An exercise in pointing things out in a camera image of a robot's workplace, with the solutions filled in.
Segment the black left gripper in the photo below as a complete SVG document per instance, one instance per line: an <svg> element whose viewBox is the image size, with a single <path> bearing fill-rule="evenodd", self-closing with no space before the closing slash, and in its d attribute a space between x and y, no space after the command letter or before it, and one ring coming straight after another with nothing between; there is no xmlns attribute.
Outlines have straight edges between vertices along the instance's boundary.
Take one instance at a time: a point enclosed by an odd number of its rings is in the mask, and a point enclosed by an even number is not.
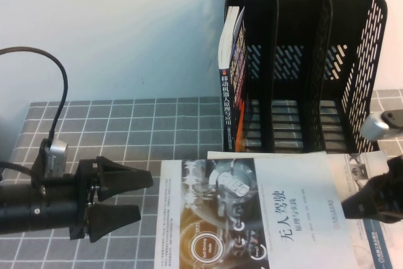
<svg viewBox="0 0 403 269"><path fill-rule="evenodd" d="M79 162L74 175L76 214L69 228L70 239L82 239L87 234L90 243L129 224L141 220L138 205L103 205L115 195L150 188L154 184L150 171L130 168L106 157Z"/></svg>

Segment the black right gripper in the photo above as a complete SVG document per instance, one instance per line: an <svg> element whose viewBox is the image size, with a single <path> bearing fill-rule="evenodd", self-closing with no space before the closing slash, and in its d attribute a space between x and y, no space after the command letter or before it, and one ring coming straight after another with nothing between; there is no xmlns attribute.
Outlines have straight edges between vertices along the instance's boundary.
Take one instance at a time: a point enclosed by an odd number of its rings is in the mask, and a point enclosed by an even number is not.
<svg viewBox="0 0 403 269"><path fill-rule="evenodd" d="M402 156L387 161L389 171L370 178L342 202L347 219L372 219L393 224L402 220Z"/></svg>

